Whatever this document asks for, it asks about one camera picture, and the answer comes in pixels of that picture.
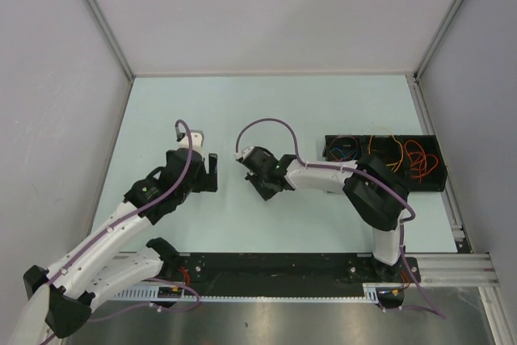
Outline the black compartment tray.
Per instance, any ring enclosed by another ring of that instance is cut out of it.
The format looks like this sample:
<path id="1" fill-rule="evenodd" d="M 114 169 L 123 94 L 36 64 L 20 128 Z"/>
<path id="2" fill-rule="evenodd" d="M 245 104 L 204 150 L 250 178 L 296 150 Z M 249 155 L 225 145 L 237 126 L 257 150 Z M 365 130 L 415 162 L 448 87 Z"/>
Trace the black compartment tray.
<path id="1" fill-rule="evenodd" d="M 349 162 L 366 155 L 379 158 L 411 191 L 442 192 L 448 171 L 433 135 L 325 135 L 322 157 Z"/>

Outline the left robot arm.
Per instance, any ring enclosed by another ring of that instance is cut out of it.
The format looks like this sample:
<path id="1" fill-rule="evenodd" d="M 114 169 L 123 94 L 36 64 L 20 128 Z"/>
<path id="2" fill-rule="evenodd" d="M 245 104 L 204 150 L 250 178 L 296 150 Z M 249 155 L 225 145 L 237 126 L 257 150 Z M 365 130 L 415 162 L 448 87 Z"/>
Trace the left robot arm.
<path id="1" fill-rule="evenodd" d="M 23 276 L 29 303 L 21 324 L 23 344 L 49 341 L 38 329 L 63 339 L 78 331 L 108 298 L 142 280 L 170 280 L 181 270 L 178 251 L 164 238 L 118 266 L 111 259 L 139 233 L 172 213 L 191 193 L 215 192 L 216 154 L 204 158 L 186 148 L 166 152 L 165 166 L 136 181 L 116 210 L 75 249 L 48 267 L 34 265 Z"/>

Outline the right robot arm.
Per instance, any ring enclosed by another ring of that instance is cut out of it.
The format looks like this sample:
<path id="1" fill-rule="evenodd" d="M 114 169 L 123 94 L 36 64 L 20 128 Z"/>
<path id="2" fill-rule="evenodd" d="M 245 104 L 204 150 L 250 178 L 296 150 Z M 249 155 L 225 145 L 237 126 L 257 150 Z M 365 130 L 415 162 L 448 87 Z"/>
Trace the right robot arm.
<path id="1" fill-rule="evenodd" d="M 379 158 L 367 155 L 349 162 L 300 162 L 294 154 L 276 158 L 250 146 L 236 152 L 247 170 L 246 180 L 269 200 L 282 191 L 319 190 L 345 195 L 360 218 L 372 228 L 372 270 L 382 281 L 401 273 L 401 215 L 410 189 Z"/>

